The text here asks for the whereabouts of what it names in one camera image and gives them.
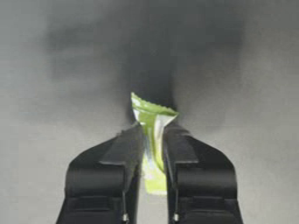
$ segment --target snack package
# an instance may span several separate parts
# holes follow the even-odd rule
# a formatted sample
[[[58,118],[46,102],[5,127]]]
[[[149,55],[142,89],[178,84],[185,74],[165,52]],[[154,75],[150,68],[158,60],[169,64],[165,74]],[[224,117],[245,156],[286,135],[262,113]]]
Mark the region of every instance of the snack package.
[[[162,136],[164,127],[174,119],[178,113],[164,106],[156,105],[132,93],[132,108],[134,119],[144,130],[144,186],[150,194],[165,195],[165,176],[162,161]]]

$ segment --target gray background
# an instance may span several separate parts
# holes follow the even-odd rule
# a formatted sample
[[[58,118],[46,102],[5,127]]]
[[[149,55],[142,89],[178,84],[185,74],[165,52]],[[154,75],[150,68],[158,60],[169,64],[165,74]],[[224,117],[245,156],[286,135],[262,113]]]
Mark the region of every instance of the gray background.
[[[244,2],[1,1],[1,223],[54,223],[69,161],[129,126],[141,75],[150,91],[169,74],[181,125],[236,166],[244,222],[297,223],[299,2]],[[141,190],[138,223],[165,218]]]

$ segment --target green snack bag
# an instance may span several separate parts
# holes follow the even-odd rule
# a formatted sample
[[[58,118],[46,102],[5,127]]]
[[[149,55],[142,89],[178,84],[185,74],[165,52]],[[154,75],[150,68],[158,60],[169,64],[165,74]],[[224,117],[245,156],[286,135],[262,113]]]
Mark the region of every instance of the green snack bag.
[[[134,119],[142,126],[145,135],[144,149],[144,186],[150,194],[165,195],[165,176],[162,161],[164,127],[178,115],[170,108],[156,105],[132,93],[132,107]]]

